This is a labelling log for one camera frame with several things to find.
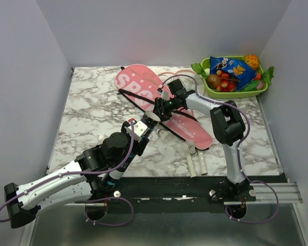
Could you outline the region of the black shuttlecock tube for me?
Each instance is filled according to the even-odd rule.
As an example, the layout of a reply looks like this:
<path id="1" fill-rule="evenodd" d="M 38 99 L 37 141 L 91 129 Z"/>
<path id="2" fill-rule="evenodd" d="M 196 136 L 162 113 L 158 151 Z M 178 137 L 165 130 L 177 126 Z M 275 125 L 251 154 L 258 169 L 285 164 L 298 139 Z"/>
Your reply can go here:
<path id="1" fill-rule="evenodd" d="M 134 142 L 132 144 L 132 149 L 129 153 L 129 143 L 127 147 L 127 153 L 125 154 L 127 159 L 123 165 L 121 165 L 118 169 L 105 174 L 102 178 L 102 182 L 106 191 L 110 191 L 115 187 L 136 155 L 142 156 L 149 142 L 149 135 L 152 133 L 155 126 L 160 122 L 160 118 L 151 111 L 145 111 L 140 120 L 135 121 L 130 119 L 128 122 L 125 121 L 122 125 L 121 132 L 126 134 L 129 142 L 131 142 L 132 134 L 131 122 L 133 123 L 134 127 Z"/>

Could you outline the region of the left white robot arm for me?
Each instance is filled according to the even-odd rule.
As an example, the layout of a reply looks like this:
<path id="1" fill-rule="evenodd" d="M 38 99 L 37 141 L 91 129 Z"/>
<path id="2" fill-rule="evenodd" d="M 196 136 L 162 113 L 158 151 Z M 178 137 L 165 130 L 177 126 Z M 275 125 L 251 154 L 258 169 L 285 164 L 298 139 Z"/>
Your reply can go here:
<path id="1" fill-rule="evenodd" d="M 122 124 L 103 142 L 83 151 L 57 171 L 27 184 L 5 185 L 7 221 L 13 229 L 31 223 L 53 206 L 71 202 L 99 202 L 122 178 L 135 156 L 141 156 L 160 119 L 143 115 Z"/>

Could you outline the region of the white shuttlecock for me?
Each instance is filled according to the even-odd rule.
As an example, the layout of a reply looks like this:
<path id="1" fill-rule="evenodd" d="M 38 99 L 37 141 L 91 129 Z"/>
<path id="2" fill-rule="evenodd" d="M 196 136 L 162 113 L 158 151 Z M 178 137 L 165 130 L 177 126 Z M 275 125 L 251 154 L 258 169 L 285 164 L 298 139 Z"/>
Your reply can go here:
<path id="1" fill-rule="evenodd" d="M 195 143 L 193 140 L 186 140 L 185 144 L 187 145 L 188 152 L 191 155 L 196 154 L 196 147 L 195 147 Z"/>
<path id="2" fill-rule="evenodd" d="M 157 129 L 156 134 L 159 138 L 164 139 L 169 135 L 169 131 L 164 130 L 164 129 Z"/>

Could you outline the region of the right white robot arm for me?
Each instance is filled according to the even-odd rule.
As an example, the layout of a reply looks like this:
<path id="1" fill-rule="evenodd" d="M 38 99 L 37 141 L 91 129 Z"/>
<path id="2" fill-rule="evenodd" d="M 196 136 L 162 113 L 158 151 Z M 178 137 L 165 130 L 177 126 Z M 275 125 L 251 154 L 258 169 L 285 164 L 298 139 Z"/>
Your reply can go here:
<path id="1" fill-rule="evenodd" d="M 214 136 L 222 144 L 227 164 L 227 181 L 221 195 L 232 201 L 238 200 L 250 186 L 244 172 L 241 149 L 246 137 L 244 132 L 250 127 L 245 126 L 241 117 L 243 112 L 232 100 L 221 102 L 201 96 L 197 90 L 187 91 L 179 79 L 171 81 L 168 87 L 173 97 L 169 97 L 160 85 L 157 89 L 160 97 L 155 99 L 154 113 L 162 121 L 170 119 L 172 112 L 179 108 L 195 110 L 210 117 Z"/>

